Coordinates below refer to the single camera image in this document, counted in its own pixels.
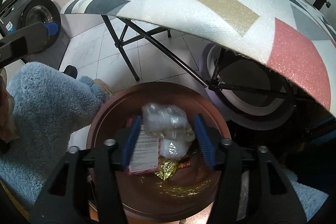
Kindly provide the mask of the left hand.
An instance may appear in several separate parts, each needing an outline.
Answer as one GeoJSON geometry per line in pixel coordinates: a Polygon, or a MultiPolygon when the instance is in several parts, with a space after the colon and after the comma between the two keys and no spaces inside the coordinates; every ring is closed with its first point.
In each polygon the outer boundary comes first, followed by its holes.
{"type": "Polygon", "coordinates": [[[7,73],[5,68],[1,68],[1,140],[9,143],[18,139],[19,135],[13,118],[15,101],[7,91],[7,73]]]}

